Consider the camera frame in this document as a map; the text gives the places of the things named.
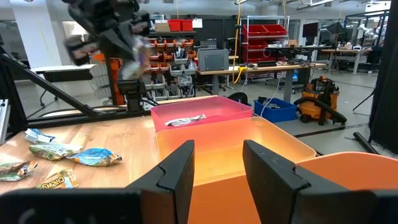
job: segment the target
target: black metal frame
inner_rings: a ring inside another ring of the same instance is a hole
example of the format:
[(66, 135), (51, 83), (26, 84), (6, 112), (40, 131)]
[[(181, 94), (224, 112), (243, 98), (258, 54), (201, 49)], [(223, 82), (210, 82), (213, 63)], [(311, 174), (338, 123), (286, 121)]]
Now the black metal frame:
[[(367, 16), (367, 14), (369, 14), (369, 13), (372, 13), (372, 14), (376, 13), (376, 14), (375, 15), (371, 15), (371, 16)], [(381, 18), (380, 21), (381, 21), (381, 28), (382, 28), (384, 26), (384, 22), (386, 20), (386, 16), (388, 16), (389, 14), (390, 14), (390, 10), (380, 10), (380, 11), (374, 11), (374, 12), (364, 12), (364, 13), (359, 13), (359, 14), (347, 15), (345, 17), (345, 20), (344, 20), (344, 29), (346, 29), (347, 21), (349, 20), (350, 17), (364, 17), (364, 18), (366, 18), (366, 20), (365, 20), (365, 27), (366, 27), (368, 25), (369, 18), (370, 17), (377, 17), (377, 16), (380, 16), (380, 18)], [(378, 33), (378, 38), (377, 38), (377, 42), (376, 42), (377, 46), (380, 44), (381, 32), (382, 32), (382, 29), (380, 29), (380, 31)], [(363, 36), (362, 39), (361, 39), (361, 46), (363, 45), (364, 40), (365, 40), (365, 36)]]
[[(74, 108), (71, 110), (78, 110), (80, 113), (28, 119), (24, 112), (24, 108), (22, 107), (16, 84), (12, 79), (12, 73), (24, 75), (28, 80), (34, 82), (57, 98), (71, 105)], [(12, 134), (25, 131), (27, 128), (51, 128), (63, 125), (82, 124), (150, 115), (149, 111), (140, 110), (132, 112), (128, 111), (127, 108), (121, 108), (116, 111), (96, 111), (93, 108), (72, 98), (70, 95), (58, 89), (47, 80), (40, 78), (34, 72), (23, 66), (23, 64), (8, 57), (7, 55), (0, 55), (0, 89), (0, 97), (10, 100), (12, 111), (9, 120), (10, 126), (8, 128), (8, 132)]]

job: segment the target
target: metal rod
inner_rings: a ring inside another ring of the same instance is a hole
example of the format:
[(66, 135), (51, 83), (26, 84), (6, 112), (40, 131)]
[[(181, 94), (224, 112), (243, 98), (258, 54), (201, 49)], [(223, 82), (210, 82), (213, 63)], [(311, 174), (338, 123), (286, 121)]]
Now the metal rod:
[(375, 14), (375, 15), (371, 15), (371, 16), (374, 17), (374, 16), (383, 15), (382, 12), (389, 12), (389, 10), (378, 10), (378, 11), (373, 11), (373, 12), (363, 12), (363, 13), (358, 13), (358, 14), (347, 15), (347, 17), (364, 17), (364, 16), (367, 16), (367, 14), (370, 14), (370, 13), (374, 14), (376, 12), (380, 12), (380, 14)]
[(2, 98), (8, 99), (11, 106), (11, 114), (9, 118), (9, 125), (17, 132), (23, 131), (27, 126), (27, 118), (21, 99), (19, 98), (18, 90), (14, 80), (12, 79), (11, 69), (6, 66), (4, 58), (9, 57), (0, 55), (0, 94)]
[(95, 121), (109, 121), (113, 119), (134, 118), (134, 117), (147, 116), (147, 115), (150, 115), (150, 111), (136, 111), (136, 112), (126, 111), (122, 113), (103, 114), (97, 118), (81, 114), (80, 116), (71, 117), (71, 118), (57, 117), (58, 119), (52, 119), (48, 121), (29, 122), (28, 128), (52, 128), (63, 125), (83, 124)]
[(362, 136), (361, 133), (355, 132), (354, 134), (355, 139), (362, 145), (362, 147), (365, 149), (366, 152), (371, 153), (371, 154), (376, 154), (380, 155), (370, 143), (367, 142), (367, 140)]
[[(360, 24), (361, 24), (361, 19), (358, 21), (358, 27), (359, 27)], [(358, 32), (359, 32), (359, 30), (357, 28), (356, 31), (355, 31), (354, 46), (356, 45), (356, 42), (357, 42)]]
[(376, 46), (380, 44), (381, 33), (383, 32), (384, 21), (386, 20), (386, 11), (384, 11), (383, 19), (381, 20), (381, 26), (377, 37)]
[[(368, 26), (368, 21), (369, 21), (369, 17), (367, 17), (365, 20), (365, 27)], [(363, 32), (363, 34), (362, 34), (361, 47), (363, 46), (364, 41), (365, 41), (365, 32)]]
[(86, 106), (79, 101), (75, 100), (72, 98), (70, 95), (64, 93), (57, 87), (55, 87), (53, 84), (48, 82), (47, 80), (44, 80), (43, 78), (39, 77), (32, 71), (25, 69), (23, 66), (18, 64), (18, 62), (14, 61), (13, 59), (10, 59), (9, 57), (6, 57), (4, 55), (0, 56), (2, 58), (3, 62), (6, 62), (9, 67), (12, 67), (12, 71), (14, 72), (20, 72), (23, 75), (25, 75), (30, 81), (34, 82), (36, 85), (42, 87), (43, 89), (47, 90), (54, 96), (60, 98), (64, 102), (68, 103), (72, 107), (76, 108), (77, 110), (81, 111), (83, 114), (91, 117), (97, 117), (97, 113), (93, 111), (89, 106)]

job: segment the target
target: yellow cable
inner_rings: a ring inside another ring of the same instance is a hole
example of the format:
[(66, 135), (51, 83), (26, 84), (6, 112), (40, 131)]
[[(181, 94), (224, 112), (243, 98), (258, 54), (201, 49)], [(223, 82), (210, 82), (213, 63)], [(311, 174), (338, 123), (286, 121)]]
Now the yellow cable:
[[(241, 0), (239, 0), (239, 10), (238, 10), (238, 22), (237, 22), (237, 25), (240, 25), (240, 24), (241, 24)], [(233, 83), (236, 83), (234, 79), (235, 79), (236, 50), (238, 49), (238, 34), (239, 34), (239, 30), (236, 29), (236, 34), (235, 34), (235, 55), (234, 55), (234, 62), (233, 62), (233, 67), (232, 67), (232, 82)]]
[(247, 69), (248, 69), (247, 67), (239, 67), (240, 72), (239, 72), (238, 77), (237, 77), (236, 80), (234, 81), (234, 84), (237, 84), (237, 82), (238, 82), (239, 79), (241, 78), (242, 72), (245, 71), (245, 70), (247, 70)]

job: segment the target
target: red storage bin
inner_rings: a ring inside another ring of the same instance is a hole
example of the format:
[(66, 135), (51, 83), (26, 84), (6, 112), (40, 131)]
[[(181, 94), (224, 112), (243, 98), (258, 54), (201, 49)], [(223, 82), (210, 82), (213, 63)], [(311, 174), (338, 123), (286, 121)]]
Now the red storage bin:
[(192, 20), (190, 19), (182, 19), (181, 20), (181, 27), (182, 27), (182, 31), (193, 31), (193, 26), (192, 26)]
[(286, 35), (287, 30), (279, 24), (264, 25), (267, 30), (266, 35)]
[(261, 50), (264, 49), (266, 47), (268, 47), (268, 44), (265, 40), (259, 39), (259, 40), (249, 40), (249, 50)]
[[(246, 106), (223, 96), (215, 96), (201, 100), (155, 106), (150, 109), (150, 114), (154, 120), (155, 130), (156, 132), (159, 132), (165, 129), (183, 128), (232, 119), (250, 118), (253, 111), (250, 106)], [(201, 121), (177, 127), (165, 125), (166, 122), (173, 119), (191, 118), (202, 114), (206, 115), (206, 118)]]
[[(249, 25), (249, 37), (267, 35), (268, 31), (263, 25)], [(248, 38), (248, 25), (243, 25), (243, 36)]]
[(180, 32), (181, 31), (181, 19), (169, 19), (170, 31)]
[(271, 62), (275, 61), (275, 57), (271, 54), (268, 57), (265, 57), (269, 55), (269, 52), (263, 53), (263, 51), (260, 52), (249, 52), (249, 57), (248, 53), (243, 52), (243, 62), (248, 62), (248, 63), (257, 63), (257, 62)]

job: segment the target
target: snack bag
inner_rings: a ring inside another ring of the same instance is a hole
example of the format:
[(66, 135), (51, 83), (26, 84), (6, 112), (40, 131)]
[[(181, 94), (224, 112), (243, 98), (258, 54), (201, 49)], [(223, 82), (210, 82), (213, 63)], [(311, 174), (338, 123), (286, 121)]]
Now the snack bag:
[(30, 141), (33, 144), (37, 143), (50, 143), (52, 142), (55, 137), (43, 134), (38, 129), (28, 129), (25, 131), (25, 139)]
[(88, 166), (110, 166), (122, 161), (122, 157), (105, 148), (87, 149), (81, 153), (69, 155), (67, 158)]
[(29, 150), (35, 156), (39, 156), (50, 161), (56, 161), (73, 153), (78, 153), (83, 149), (83, 146), (74, 146), (71, 144), (36, 144), (29, 146)]
[(0, 165), (1, 181), (18, 181), (29, 175), (37, 167), (37, 162), (10, 162)]
[(73, 173), (72, 169), (61, 170), (45, 181), (36, 185), (37, 189), (73, 189), (78, 187), (76, 181), (76, 175)]

